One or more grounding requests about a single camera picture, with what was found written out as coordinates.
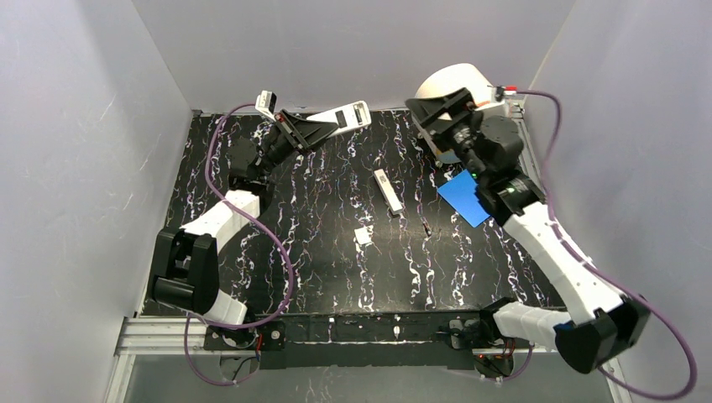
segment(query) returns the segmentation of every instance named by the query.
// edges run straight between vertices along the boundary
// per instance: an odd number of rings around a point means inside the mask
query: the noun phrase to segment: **black marble table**
[[[166,225],[190,222],[218,200],[203,176],[218,118],[193,119]],[[288,312],[476,309],[502,296],[563,305],[526,251],[493,220],[472,228],[437,194],[459,168],[435,166],[408,112],[376,112],[372,119],[370,127],[330,139],[312,154],[292,155],[273,174],[275,198],[259,219],[284,241],[296,268]],[[269,129],[257,115],[228,120],[212,162],[220,189],[228,189],[231,141],[249,136],[259,142]],[[387,211],[373,177],[377,169],[385,170],[405,205],[400,217]],[[369,225],[374,242],[360,246],[353,231]],[[279,253],[253,226],[221,252],[220,281],[258,312],[273,311],[286,290]],[[142,314],[180,312],[146,301]]]

